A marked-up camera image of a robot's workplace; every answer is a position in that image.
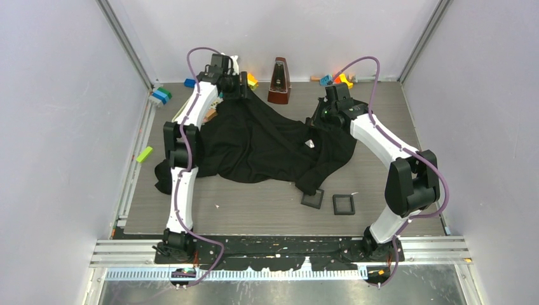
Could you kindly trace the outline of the black garment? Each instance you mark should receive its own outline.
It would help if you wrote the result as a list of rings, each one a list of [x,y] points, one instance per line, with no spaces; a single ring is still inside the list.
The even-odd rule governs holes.
[[[349,133],[285,118],[254,93],[221,102],[200,135],[204,156],[199,178],[219,175],[250,184],[282,180],[309,195],[349,162],[356,146]],[[313,149],[305,145],[310,139]]]

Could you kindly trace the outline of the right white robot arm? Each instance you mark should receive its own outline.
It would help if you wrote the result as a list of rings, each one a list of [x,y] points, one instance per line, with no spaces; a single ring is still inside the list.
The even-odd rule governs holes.
[[[351,97],[344,83],[325,87],[318,100],[313,123],[349,133],[363,143],[388,170],[386,207],[364,231],[360,249],[365,258],[378,261],[393,247],[393,237],[414,216],[440,198],[437,157],[419,151],[393,134],[373,114],[369,104]]]

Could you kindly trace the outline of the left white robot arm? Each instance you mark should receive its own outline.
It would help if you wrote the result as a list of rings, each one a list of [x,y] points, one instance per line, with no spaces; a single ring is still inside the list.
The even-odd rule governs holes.
[[[246,97],[247,72],[241,71],[238,56],[213,53],[204,70],[194,77],[192,94],[183,110],[163,126],[165,159],[172,178],[170,213],[163,239],[155,246],[156,255],[180,263],[194,257],[192,217],[194,183],[203,158],[200,129],[212,104],[219,98]]]

